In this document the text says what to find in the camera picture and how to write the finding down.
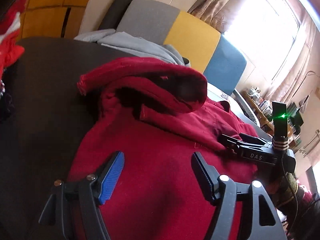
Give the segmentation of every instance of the red clothing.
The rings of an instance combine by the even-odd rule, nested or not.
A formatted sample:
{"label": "red clothing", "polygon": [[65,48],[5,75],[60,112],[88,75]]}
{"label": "red clothing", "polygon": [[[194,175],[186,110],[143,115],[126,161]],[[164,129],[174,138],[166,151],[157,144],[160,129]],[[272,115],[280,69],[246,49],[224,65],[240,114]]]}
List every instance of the red clothing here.
{"label": "red clothing", "polygon": [[0,44],[0,79],[3,69],[15,63],[24,53],[22,46],[16,45],[20,30],[8,34]]}
{"label": "red clothing", "polygon": [[[117,59],[80,78],[84,94],[105,89],[100,119],[81,142],[68,180],[80,180],[112,152],[124,152],[113,195],[100,206],[112,240],[204,239],[214,207],[191,169],[195,151],[220,174],[252,181],[255,165],[232,157],[217,136],[256,133],[225,104],[206,98],[206,84],[193,69],[138,57]],[[117,90],[123,87],[139,92]],[[238,203],[230,239],[236,239],[240,213]]]}
{"label": "red clothing", "polygon": [[8,9],[4,18],[0,21],[0,35],[5,34],[9,29],[17,12],[24,12],[27,0],[16,0],[12,6]]}

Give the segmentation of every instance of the silver screw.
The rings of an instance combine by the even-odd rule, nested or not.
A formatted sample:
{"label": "silver screw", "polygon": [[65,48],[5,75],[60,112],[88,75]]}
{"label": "silver screw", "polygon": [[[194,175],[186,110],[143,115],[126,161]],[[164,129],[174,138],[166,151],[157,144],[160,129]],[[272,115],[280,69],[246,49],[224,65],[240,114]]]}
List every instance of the silver screw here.
{"label": "silver screw", "polygon": [[56,187],[60,186],[62,184],[62,181],[60,179],[57,179],[54,183],[53,183]]}
{"label": "silver screw", "polygon": [[95,178],[96,178],[96,175],[94,175],[94,174],[89,174],[87,176],[87,180],[94,180]]}

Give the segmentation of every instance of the dark gray sofa armrest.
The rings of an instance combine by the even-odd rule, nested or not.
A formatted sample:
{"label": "dark gray sofa armrest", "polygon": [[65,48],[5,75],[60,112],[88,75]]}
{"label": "dark gray sofa armrest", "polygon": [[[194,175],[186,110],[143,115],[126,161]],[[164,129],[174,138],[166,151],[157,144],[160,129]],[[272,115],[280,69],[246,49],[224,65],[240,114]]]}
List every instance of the dark gray sofa armrest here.
{"label": "dark gray sofa armrest", "polygon": [[238,90],[233,90],[233,94],[236,97],[236,100],[239,102],[239,104],[241,105],[241,107],[244,109],[244,111],[249,115],[249,119],[254,122],[256,125],[258,125],[260,127],[260,123],[258,118],[256,117],[256,115],[254,114],[254,112],[252,111],[252,109],[250,108],[250,106],[248,105],[248,103],[244,100],[244,98],[240,95],[240,93],[238,92]]}

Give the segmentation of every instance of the window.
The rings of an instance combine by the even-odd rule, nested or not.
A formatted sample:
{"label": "window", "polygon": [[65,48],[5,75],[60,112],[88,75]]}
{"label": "window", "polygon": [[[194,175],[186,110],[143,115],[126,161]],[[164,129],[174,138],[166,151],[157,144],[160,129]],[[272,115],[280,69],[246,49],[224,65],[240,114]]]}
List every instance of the window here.
{"label": "window", "polygon": [[271,81],[281,69],[299,26],[285,0],[247,0],[225,37]]}

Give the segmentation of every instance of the yellow cushion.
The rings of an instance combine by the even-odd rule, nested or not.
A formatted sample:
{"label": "yellow cushion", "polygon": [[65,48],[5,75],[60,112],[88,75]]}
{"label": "yellow cushion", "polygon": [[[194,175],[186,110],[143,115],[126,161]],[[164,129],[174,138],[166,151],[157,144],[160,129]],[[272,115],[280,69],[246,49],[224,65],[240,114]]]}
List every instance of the yellow cushion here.
{"label": "yellow cushion", "polygon": [[180,11],[164,44],[171,44],[191,67],[203,73],[220,39],[220,32],[198,18]]}

